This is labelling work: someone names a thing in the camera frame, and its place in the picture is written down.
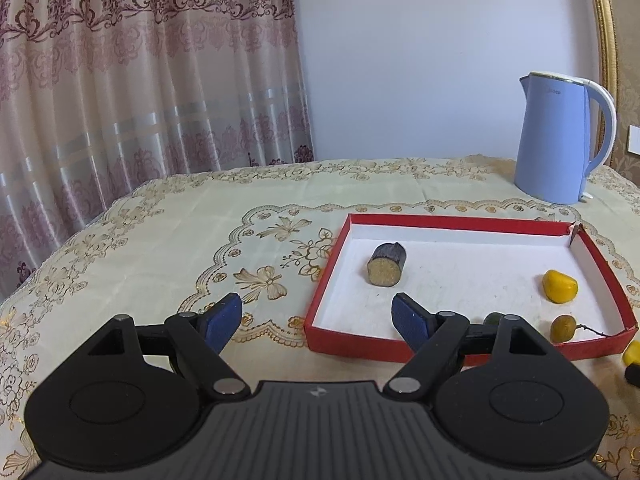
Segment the yellow pepper piece large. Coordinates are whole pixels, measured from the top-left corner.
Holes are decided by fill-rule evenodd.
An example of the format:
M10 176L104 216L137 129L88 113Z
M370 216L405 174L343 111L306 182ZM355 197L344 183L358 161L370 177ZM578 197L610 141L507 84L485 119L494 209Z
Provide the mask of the yellow pepper piece large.
M623 362L626 366L640 364L640 341L633 340L623 352Z

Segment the green cucumber piece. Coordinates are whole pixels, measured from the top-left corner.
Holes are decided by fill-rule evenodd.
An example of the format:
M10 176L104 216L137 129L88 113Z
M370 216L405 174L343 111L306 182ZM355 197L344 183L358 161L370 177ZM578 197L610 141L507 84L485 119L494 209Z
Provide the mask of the green cucumber piece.
M485 316L483 324L498 325L503 317L504 317L504 314L501 312L490 312L488 315Z

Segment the brown longan with stem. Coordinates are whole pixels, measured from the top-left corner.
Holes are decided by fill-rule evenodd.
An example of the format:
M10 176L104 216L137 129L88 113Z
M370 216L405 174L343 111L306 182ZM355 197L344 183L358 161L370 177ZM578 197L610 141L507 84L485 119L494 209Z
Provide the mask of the brown longan with stem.
M585 330L599 337L608 338L608 334L598 332L592 327L578 323L573 315L562 314L552 321L549 330L549 339L552 344L564 344L564 342L571 341L578 330Z

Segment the thick dark sugarcane piece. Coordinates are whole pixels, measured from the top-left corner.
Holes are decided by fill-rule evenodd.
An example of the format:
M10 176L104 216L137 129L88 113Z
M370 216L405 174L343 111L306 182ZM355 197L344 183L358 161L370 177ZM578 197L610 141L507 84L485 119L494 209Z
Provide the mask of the thick dark sugarcane piece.
M407 253L399 243L383 243L372 252L367 262L367 278L378 287L395 286L401 279Z

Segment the cream embroidered tablecloth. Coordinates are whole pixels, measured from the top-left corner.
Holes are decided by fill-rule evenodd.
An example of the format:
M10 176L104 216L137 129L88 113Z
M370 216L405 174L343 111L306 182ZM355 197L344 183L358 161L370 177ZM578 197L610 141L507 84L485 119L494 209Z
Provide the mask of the cream embroidered tablecloth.
M310 351L304 317L348 214L451 214L582 224L639 300L639 191L613 169L589 200L547 205L513 183L513 162L334 160L175 176L140 186L65 242L1 306L1 474L26 477L38 456L28 396L117 313L156 324L237 292L240 330L224 357L261 379L385 382L393 363Z

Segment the red shallow cardboard box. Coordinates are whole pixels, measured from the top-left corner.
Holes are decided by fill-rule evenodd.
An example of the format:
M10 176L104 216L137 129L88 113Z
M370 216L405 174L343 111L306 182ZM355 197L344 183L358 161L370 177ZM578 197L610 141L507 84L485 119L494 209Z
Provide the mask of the red shallow cardboard box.
M378 245L399 243L407 259L392 287L371 285L367 262ZM542 277L578 281L567 304L549 301ZM559 315L608 334L580 330L561 352L571 360L622 352L638 330L612 263L581 224L420 214L349 214L312 296L304 330L310 350L345 358L405 362L412 355L392 323L405 292L431 312L474 323L490 312L521 315L543 335Z

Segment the blue electric kettle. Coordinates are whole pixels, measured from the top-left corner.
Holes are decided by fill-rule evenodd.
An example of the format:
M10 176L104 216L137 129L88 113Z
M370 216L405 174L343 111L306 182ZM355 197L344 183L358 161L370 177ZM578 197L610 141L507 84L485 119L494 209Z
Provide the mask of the blue electric kettle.
M589 175L611 155L617 134L612 94L596 82L548 72L520 79L526 107L514 184L548 203L573 205L585 196ZM604 139L591 153L590 104L599 105Z

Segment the pink patterned curtain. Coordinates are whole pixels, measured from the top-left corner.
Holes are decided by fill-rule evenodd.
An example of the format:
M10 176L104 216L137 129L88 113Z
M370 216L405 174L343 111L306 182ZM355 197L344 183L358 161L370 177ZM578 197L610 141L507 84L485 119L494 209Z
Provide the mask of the pink patterned curtain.
M1 0L1 292L142 183L314 157L294 0Z

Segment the gold padded headboard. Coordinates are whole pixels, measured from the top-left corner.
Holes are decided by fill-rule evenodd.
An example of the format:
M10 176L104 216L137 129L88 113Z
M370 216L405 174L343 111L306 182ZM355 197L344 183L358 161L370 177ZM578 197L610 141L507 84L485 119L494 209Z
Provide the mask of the gold padded headboard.
M608 166L639 182L639 155L630 128L639 125L639 0L592 0L600 79L616 102L617 140Z

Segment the white wall switch panel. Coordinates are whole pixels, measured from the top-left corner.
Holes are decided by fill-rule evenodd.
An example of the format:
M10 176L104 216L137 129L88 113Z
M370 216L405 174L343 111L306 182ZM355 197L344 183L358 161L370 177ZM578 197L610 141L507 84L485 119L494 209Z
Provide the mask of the white wall switch panel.
M629 154L640 155L640 127L630 125L627 138L627 152Z

